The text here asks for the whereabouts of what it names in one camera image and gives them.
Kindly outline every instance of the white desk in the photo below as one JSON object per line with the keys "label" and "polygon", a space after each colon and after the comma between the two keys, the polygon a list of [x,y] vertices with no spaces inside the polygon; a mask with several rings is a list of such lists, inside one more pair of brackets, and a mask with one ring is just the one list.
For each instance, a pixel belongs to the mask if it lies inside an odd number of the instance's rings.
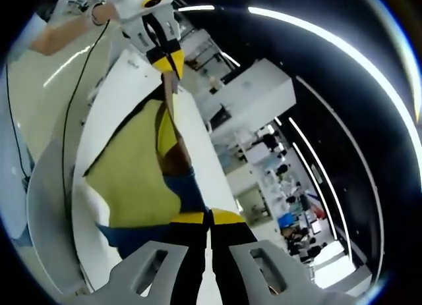
{"label": "white desk", "polygon": [[[107,283],[111,268],[121,259],[116,249],[108,246],[94,224],[86,197],[98,195],[87,190],[82,176],[107,144],[118,124],[159,83],[158,71],[134,51],[124,50],[100,89],[80,139],[73,181],[73,231],[78,256],[95,289]],[[175,118],[191,156],[205,204],[210,208],[238,212],[195,101],[182,88],[175,102]],[[95,214],[100,219],[107,217],[106,208],[97,206],[92,209],[96,210]],[[207,262],[210,255],[208,245]],[[210,271],[207,266],[198,297],[199,304],[221,304],[221,300],[218,300],[220,295],[216,295],[216,285],[204,288],[213,280],[214,274]]]}

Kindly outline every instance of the ceiling light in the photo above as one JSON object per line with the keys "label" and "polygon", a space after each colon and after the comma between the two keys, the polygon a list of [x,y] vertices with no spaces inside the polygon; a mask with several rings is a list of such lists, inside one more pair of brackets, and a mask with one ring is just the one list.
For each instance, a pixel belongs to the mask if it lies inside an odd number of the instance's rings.
{"label": "ceiling light", "polygon": [[273,128],[270,124],[266,125],[266,127],[267,127],[267,129],[268,129],[268,132],[269,132],[271,135],[273,135],[273,133],[275,133],[275,132],[276,132],[276,131],[274,130],[274,128]]}
{"label": "ceiling light", "polygon": [[278,124],[278,126],[281,126],[282,125],[282,122],[278,119],[278,117],[276,117],[274,120],[276,121],[276,123]]}
{"label": "ceiling light", "polygon": [[181,7],[178,9],[179,12],[187,12],[187,11],[213,11],[215,7],[212,5],[194,5],[192,7]]}
{"label": "ceiling light", "polygon": [[297,124],[295,123],[295,121],[291,117],[289,117],[289,121],[293,125],[293,127],[296,129],[296,131],[299,133],[300,137],[303,139],[303,141],[306,144],[306,146],[308,147],[309,151],[311,152],[311,154],[315,158],[316,163],[318,164],[320,170],[322,171],[322,175],[324,175],[324,178],[327,181],[328,187],[331,190],[331,193],[334,197],[334,200],[336,201],[337,208],[338,208],[338,211],[340,213],[340,217],[342,219],[342,223],[343,223],[343,227],[344,227],[344,233],[346,234],[346,242],[347,242],[347,250],[349,251],[349,258],[351,259],[351,244],[350,244],[349,230],[347,229],[346,219],[344,218],[344,213],[343,213],[342,207],[340,205],[340,201],[338,200],[337,193],[334,190],[334,187],[332,186],[331,180],[328,177],[327,172],[325,171],[325,168],[322,165],[317,153],[314,151],[314,148],[312,148],[312,146],[309,143],[306,136],[302,133],[301,129],[297,126]]}
{"label": "ceiling light", "polygon": [[327,202],[325,201],[324,194],[322,194],[322,191],[319,187],[319,184],[318,184],[317,180],[315,179],[315,176],[314,176],[311,168],[309,167],[309,164],[306,162],[305,157],[303,157],[302,152],[300,151],[299,147],[297,147],[297,144],[295,142],[293,143],[293,147],[295,148],[297,154],[301,158],[303,164],[305,165],[306,170],[308,171],[309,176],[311,177],[313,184],[315,185],[316,191],[318,192],[318,195],[319,195],[320,199],[322,200],[322,204],[324,205],[325,211],[327,212],[327,217],[328,217],[328,221],[330,222],[330,227],[331,227],[332,234],[334,236],[334,240],[337,240],[336,228],[334,227],[334,223],[332,221],[330,210],[328,209],[328,206],[327,206]]}
{"label": "ceiling light", "polygon": [[224,51],[222,51],[222,55],[224,56],[224,57],[226,57],[227,59],[229,59],[232,63],[234,63],[235,64],[235,66],[237,66],[237,67],[240,67],[240,64],[235,60],[235,59],[233,59],[233,57],[230,57],[227,53],[225,53]]}
{"label": "ceiling light", "polygon": [[377,186],[375,185],[374,177],[372,176],[371,170],[369,169],[369,165],[365,159],[365,156],[363,155],[361,148],[359,148],[359,145],[357,144],[356,140],[353,138],[350,130],[346,127],[346,125],[343,123],[341,118],[334,112],[333,108],[329,106],[327,102],[314,90],[311,88],[309,84],[307,84],[300,76],[296,76],[296,79],[302,83],[309,91],[310,93],[314,94],[314,96],[319,99],[319,101],[327,108],[327,110],[331,113],[331,115],[337,120],[338,124],[341,126],[341,128],[346,133],[347,137],[349,137],[350,142],[353,144],[353,147],[355,148],[357,154],[359,155],[359,158],[361,158],[362,164],[367,172],[369,181],[371,183],[371,187],[374,193],[375,197],[375,203],[377,205],[378,209],[378,218],[380,223],[380,259],[378,263],[378,271],[377,275],[375,277],[375,283],[378,281],[378,278],[380,277],[381,273],[381,267],[382,267],[382,261],[384,259],[384,218],[382,216],[382,210],[381,210],[381,202],[377,191]]}
{"label": "ceiling light", "polygon": [[53,79],[59,75],[59,73],[66,68],[72,61],[74,61],[79,55],[82,55],[83,53],[86,53],[88,50],[90,50],[90,48],[93,46],[92,45],[88,45],[86,46],[84,49],[82,49],[81,51],[76,52],[75,54],[73,54],[72,57],[70,57],[69,59],[67,59],[67,61],[65,63],[63,63],[48,79],[47,81],[44,82],[43,84],[43,88],[47,87],[48,84],[53,81]]}
{"label": "ceiling light", "polygon": [[270,11],[266,9],[261,9],[258,7],[249,7],[248,8],[250,13],[267,16],[270,18],[275,18],[277,20],[281,20],[283,22],[290,23],[292,25],[296,25],[300,28],[303,28],[309,32],[312,32],[319,37],[325,39],[326,41],[332,43],[339,49],[341,49],[344,53],[348,54],[353,60],[359,63],[380,85],[380,87],[386,92],[388,97],[391,99],[392,103],[396,107],[398,113],[400,114],[407,131],[409,132],[413,148],[415,149],[416,158],[419,166],[419,178],[421,179],[422,183],[422,145],[419,139],[419,135],[417,133],[417,129],[415,124],[413,123],[413,119],[411,118],[409,112],[406,109],[401,97],[398,95],[396,90],[394,89],[393,85],[387,80],[385,75],[383,75],[376,66],[368,58],[362,55],[356,48],[352,45],[344,41],[342,38],[334,35],[333,33],[307,22],[305,20],[301,20],[300,18]]}

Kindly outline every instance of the black cable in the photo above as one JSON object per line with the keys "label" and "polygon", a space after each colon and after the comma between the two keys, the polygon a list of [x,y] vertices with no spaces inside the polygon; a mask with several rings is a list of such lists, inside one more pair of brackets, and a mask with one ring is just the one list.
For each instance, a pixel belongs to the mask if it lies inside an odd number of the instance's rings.
{"label": "black cable", "polygon": [[24,165],[23,165],[23,162],[22,162],[22,154],[20,152],[18,136],[16,135],[15,122],[13,121],[11,96],[10,96],[10,93],[9,93],[9,66],[8,66],[8,64],[6,64],[6,87],[7,87],[7,103],[9,104],[9,113],[11,115],[13,134],[15,135],[16,146],[18,148],[20,168],[22,169],[22,174],[24,175],[25,179],[27,179],[28,175],[25,172]]}
{"label": "black cable", "polygon": [[[78,82],[76,83],[76,86],[75,86],[75,89],[73,90],[71,99],[69,100],[69,103],[67,104],[67,109],[66,109],[66,114],[65,114],[65,124],[63,126],[63,143],[62,143],[62,146],[61,146],[61,182],[62,182],[62,187],[63,187],[63,199],[64,199],[64,202],[65,202],[65,211],[67,209],[67,204],[66,204],[67,203],[67,194],[66,194],[66,183],[65,183],[65,146],[66,146],[67,118],[69,117],[69,111],[71,109],[72,101],[75,98],[76,91],[78,90],[80,81],[82,80],[82,77],[84,75],[85,68],[86,68],[86,65],[88,64],[89,58],[91,56],[91,53],[93,52],[94,48],[97,46],[98,42],[101,40],[101,37],[103,37],[104,33],[107,30],[107,27],[108,27],[109,23],[110,23],[110,21],[108,21],[107,24],[104,26],[104,29],[102,30],[101,34],[98,36],[98,38],[95,41],[94,45],[89,50],[89,52],[88,52],[88,54],[86,56],[86,59],[85,59],[84,66],[82,67],[82,71],[80,72]],[[68,212],[66,212],[66,215],[67,215],[67,217],[70,217],[69,221],[71,221],[72,220],[71,219],[71,210],[68,211]],[[76,244],[75,244],[74,241],[73,241],[73,246],[74,246],[75,251],[76,251]],[[91,289],[94,291],[95,289],[92,286],[92,283],[90,282],[90,280],[89,280],[89,278],[88,278],[88,276],[87,276],[87,274],[85,272],[85,269],[84,269],[84,267],[83,267],[83,265],[82,265],[82,263],[80,261],[79,261],[79,264],[80,264],[81,271],[84,274],[87,283],[90,285]]]}
{"label": "black cable", "polygon": [[104,26],[104,29],[102,30],[101,34],[98,36],[97,40],[95,41],[94,45],[91,47],[91,49],[89,50],[86,59],[85,59],[85,63],[84,66],[82,67],[82,71],[80,72],[79,75],[79,79],[78,82],[76,83],[75,89],[73,90],[71,99],[69,100],[69,103],[67,104],[67,109],[66,109],[66,114],[65,114],[65,124],[63,126],[63,143],[61,146],[61,182],[62,182],[62,186],[63,186],[63,196],[64,199],[66,199],[66,183],[65,183],[65,146],[66,146],[66,129],[67,129],[67,119],[69,117],[69,111],[71,109],[71,105],[72,105],[72,101],[75,98],[76,95],[76,91],[78,90],[80,81],[82,80],[82,77],[84,75],[85,72],[85,68],[86,65],[88,64],[89,58],[93,52],[93,50],[95,49],[95,47],[97,46],[98,42],[100,41],[101,37],[103,37],[104,32],[107,30],[108,24],[110,23],[110,21],[107,22],[107,24]]}

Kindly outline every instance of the hand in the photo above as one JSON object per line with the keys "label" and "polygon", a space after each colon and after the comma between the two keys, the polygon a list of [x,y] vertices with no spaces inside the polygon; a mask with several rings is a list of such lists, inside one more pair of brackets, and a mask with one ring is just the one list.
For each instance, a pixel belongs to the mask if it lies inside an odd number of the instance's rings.
{"label": "hand", "polygon": [[119,13],[113,3],[98,5],[92,10],[92,16],[99,25],[105,24],[108,20],[119,20]]}

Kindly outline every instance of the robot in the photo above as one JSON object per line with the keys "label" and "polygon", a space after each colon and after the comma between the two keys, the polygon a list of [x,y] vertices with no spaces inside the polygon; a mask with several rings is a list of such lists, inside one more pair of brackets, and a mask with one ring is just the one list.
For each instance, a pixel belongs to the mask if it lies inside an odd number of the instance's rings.
{"label": "robot", "polygon": [[[108,1],[114,3],[119,13],[124,35],[150,64],[162,72],[173,71],[180,80],[184,57],[179,25],[171,6],[173,0]],[[182,245],[150,241],[113,268],[108,284],[65,304],[168,305],[187,250]],[[350,296],[317,287],[306,267],[267,240],[233,245],[229,251],[251,305],[355,304]],[[163,255],[165,258],[159,260],[158,256]],[[257,259],[263,260],[263,264],[258,265]],[[139,291],[149,285],[148,296],[141,297]]]}

